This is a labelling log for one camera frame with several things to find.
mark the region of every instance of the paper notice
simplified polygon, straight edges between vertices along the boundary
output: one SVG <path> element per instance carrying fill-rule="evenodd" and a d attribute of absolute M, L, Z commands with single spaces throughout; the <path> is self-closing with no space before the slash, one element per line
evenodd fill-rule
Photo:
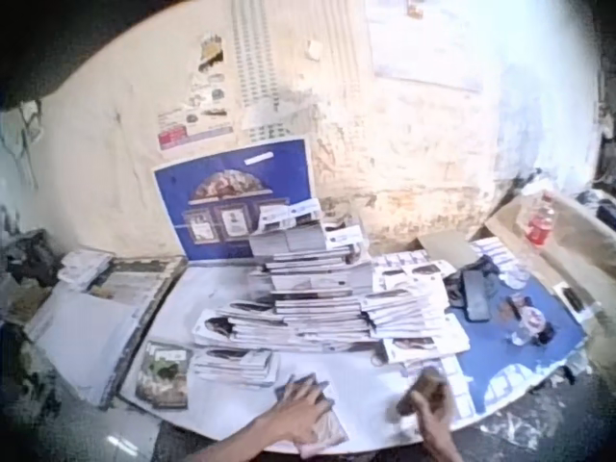
<path fill-rule="evenodd" d="M 207 34 L 200 43 L 187 100 L 158 114 L 161 150 L 233 133 L 229 115 L 222 38 Z"/>

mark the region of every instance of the human hand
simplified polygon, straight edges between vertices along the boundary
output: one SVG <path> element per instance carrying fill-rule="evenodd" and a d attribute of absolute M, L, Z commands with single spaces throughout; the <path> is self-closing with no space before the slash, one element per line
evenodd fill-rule
<path fill-rule="evenodd" d="M 419 392 L 411 393 L 411 400 L 417 412 L 417 422 L 423 437 L 423 445 L 439 462 L 462 462 L 455 443 L 451 438 L 449 424 L 453 416 L 453 395 L 449 384 L 443 384 L 443 403 L 434 412 L 429 402 Z"/>
<path fill-rule="evenodd" d="M 332 399 L 317 402 L 326 386 L 327 382 L 317 383 L 314 375 L 299 384 L 294 383 L 293 377 L 289 379 L 282 399 L 256 421 L 271 444 L 280 440 L 301 445 L 316 442 L 313 426 L 334 405 Z"/>

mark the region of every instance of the paper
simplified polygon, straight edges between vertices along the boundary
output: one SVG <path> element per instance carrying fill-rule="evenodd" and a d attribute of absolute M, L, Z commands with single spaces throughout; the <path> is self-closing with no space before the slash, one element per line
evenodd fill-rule
<path fill-rule="evenodd" d="M 366 14 L 377 77 L 482 91 L 471 2 L 366 0 Z"/>
<path fill-rule="evenodd" d="M 76 293 L 60 283 L 26 332 L 76 393 L 99 405 L 137 328 L 138 311 L 139 307 Z"/>
<path fill-rule="evenodd" d="M 233 133 L 223 48 L 220 36 L 206 34 L 201 40 L 186 102 L 158 114 L 162 151 Z"/>

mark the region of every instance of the sticker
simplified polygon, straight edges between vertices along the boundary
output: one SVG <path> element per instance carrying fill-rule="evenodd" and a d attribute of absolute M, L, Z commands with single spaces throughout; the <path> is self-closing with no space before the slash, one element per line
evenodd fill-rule
<path fill-rule="evenodd" d="M 265 154 L 261 154 L 259 156 L 254 156 L 254 157 L 251 157 L 249 159 L 246 159 L 244 161 L 244 163 L 247 166 L 252 166 L 253 164 L 257 164 L 259 162 L 263 162 L 263 161 L 266 161 L 267 159 L 271 159 L 271 158 L 273 158 L 273 152 L 270 151 L 270 152 L 266 152 Z"/>
<path fill-rule="evenodd" d="M 184 349 L 168 349 L 163 351 L 157 351 L 154 354 L 154 359 L 161 360 L 164 359 L 166 361 L 185 361 L 186 360 L 186 351 Z"/>
<path fill-rule="evenodd" d="M 364 241 L 362 229 L 355 224 L 348 228 L 329 231 L 327 234 L 327 248 L 343 247 L 345 245 L 360 244 Z"/>

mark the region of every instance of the card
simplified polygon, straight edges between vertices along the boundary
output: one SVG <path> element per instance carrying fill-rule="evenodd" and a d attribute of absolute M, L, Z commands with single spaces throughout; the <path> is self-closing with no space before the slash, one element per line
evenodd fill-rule
<path fill-rule="evenodd" d="M 187 348 L 148 342 L 138 375 L 137 397 L 155 408 L 186 409 L 191 355 Z"/>

